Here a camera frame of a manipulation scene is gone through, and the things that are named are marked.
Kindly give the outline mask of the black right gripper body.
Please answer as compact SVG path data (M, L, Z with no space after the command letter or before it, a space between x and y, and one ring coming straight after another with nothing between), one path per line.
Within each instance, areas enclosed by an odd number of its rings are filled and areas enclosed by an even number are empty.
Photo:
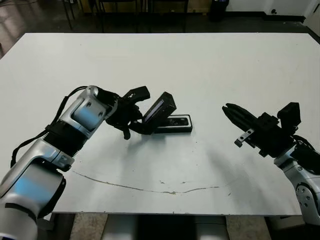
M294 139L278 126L279 120L264 112L259 117L245 117L238 126L244 131L234 143L239 148L244 142L259 148L262 157L277 158L294 146Z

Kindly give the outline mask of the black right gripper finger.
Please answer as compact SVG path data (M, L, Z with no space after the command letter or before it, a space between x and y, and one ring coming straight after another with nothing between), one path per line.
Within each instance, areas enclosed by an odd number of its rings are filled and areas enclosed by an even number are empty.
M253 126L255 116L238 105L222 106L226 117L241 130L249 130Z
M237 122L253 122L257 119L253 114L251 114L246 109L234 104L226 103L226 116L231 121Z

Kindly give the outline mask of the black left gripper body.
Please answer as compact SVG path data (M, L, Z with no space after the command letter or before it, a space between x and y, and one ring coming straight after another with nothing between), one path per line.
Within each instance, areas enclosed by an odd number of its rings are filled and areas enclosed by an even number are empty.
M116 111L107 119L107 124L123 132L125 140L131 137L129 125L139 119L139 107L129 98L121 97L117 101Z

